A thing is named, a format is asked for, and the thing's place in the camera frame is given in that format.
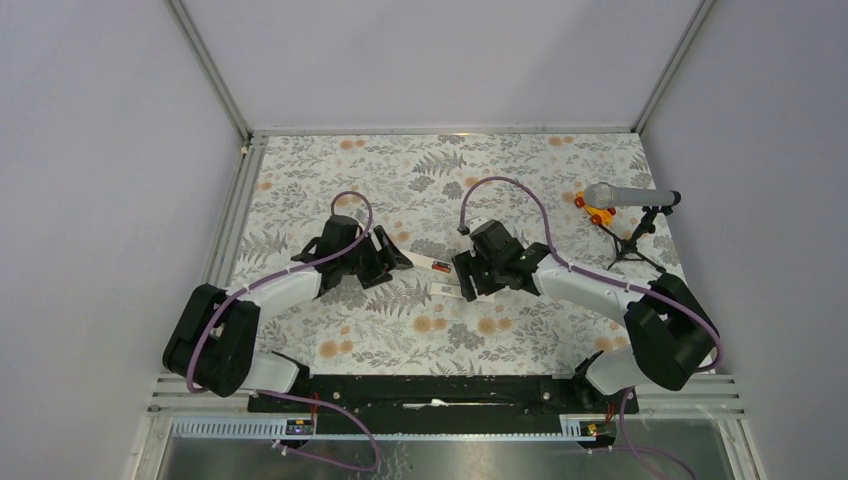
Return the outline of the white remote battery cover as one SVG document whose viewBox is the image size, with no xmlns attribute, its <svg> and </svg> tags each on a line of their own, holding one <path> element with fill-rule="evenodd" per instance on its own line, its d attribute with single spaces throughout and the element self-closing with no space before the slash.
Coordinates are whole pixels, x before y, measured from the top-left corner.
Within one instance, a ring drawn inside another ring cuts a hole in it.
<svg viewBox="0 0 848 480">
<path fill-rule="evenodd" d="M 462 293 L 462 289 L 459 285 L 432 282 L 430 284 L 429 293 L 431 295 L 467 300 L 466 296 Z M 495 301 L 495 298 L 495 294 L 476 294 L 474 300 L 493 303 Z"/>
</svg>

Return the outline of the red orange battery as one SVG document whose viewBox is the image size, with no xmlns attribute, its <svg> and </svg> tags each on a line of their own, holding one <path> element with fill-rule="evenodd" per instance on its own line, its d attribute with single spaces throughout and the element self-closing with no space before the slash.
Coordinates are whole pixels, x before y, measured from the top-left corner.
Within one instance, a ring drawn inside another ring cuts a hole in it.
<svg viewBox="0 0 848 480">
<path fill-rule="evenodd" d="M 434 261 L 431 264 L 431 268 L 433 270 L 443 272 L 443 273 L 451 273 L 452 272 L 452 267 L 451 267 L 450 264 L 445 263 L 445 262 L 440 262 L 440 261 Z"/>
</svg>

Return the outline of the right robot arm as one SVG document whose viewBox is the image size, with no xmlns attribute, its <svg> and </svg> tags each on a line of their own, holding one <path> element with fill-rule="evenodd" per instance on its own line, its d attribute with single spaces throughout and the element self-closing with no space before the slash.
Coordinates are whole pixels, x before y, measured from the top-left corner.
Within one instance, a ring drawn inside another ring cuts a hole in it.
<svg viewBox="0 0 848 480">
<path fill-rule="evenodd" d="M 653 384 L 679 391 L 718 355 L 720 337 L 700 303 L 677 276 L 629 281 L 568 263 L 550 246 L 524 246 L 499 221 L 464 228 L 470 249 L 455 255 L 453 269 L 465 300 L 504 289 L 561 299 L 622 325 L 629 344 L 588 359 L 576 371 L 575 402 L 597 412 L 629 387 Z"/>
</svg>

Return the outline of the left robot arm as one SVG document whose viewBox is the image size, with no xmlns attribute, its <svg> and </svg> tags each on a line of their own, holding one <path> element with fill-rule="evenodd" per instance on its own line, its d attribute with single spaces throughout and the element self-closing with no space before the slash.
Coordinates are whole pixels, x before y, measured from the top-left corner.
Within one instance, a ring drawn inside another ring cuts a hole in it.
<svg viewBox="0 0 848 480">
<path fill-rule="evenodd" d="M 299 410 L 310 397 L 308 381 L 299 377 L 307 369 L 285 355 L 258 351 L 261 323 L 320 298 L 347 276 L 369 289 L 413 266 L 381 226 L 366 229 L 351 217 L 332 215 L 282 271 L 242 287 L 196 287 L 164 349 L 163 367 L 195 391 L 219 397 L 272 391 L 282 408 Z"/>
</svg>

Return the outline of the white remote control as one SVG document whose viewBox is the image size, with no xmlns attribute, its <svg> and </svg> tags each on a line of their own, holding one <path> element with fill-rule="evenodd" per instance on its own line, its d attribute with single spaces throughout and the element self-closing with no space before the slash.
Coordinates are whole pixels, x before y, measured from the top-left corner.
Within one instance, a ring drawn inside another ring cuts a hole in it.
<svg viewBox="0 0 848 480">
<path fill-rule="evenodd" d="M 416 268 L 423 269 L 423 270 L 426 270 L 426 271 L 429 271 L 429 272 L 436 272 L 436 273 L 439 273 L 439 274 L 442 274 L 442 275 L 452 275 L 453 274 L 453 266 L 449 262 L 434 259 L 434 258 L 431 258 L 431 257 L 427 257 L 425 255 L 417 254 L 417 253 L 414 253 L 414 252 L 411 252 L 411 251 L 406 251 L 406 250 L 402 250 L 401 253 L 403 254 L 404 257 L 409 259 L 412 262 L 412 265 Z M 450 264 L 451 267 L 452 267 L 452 272 L 451 273 L 443 273 L 443 272 L 433 270 L 431 268 L 431 264 L 434 261 L 440 261 L 440 262 L 445 262 L 445 263 Z"/>
</svg>

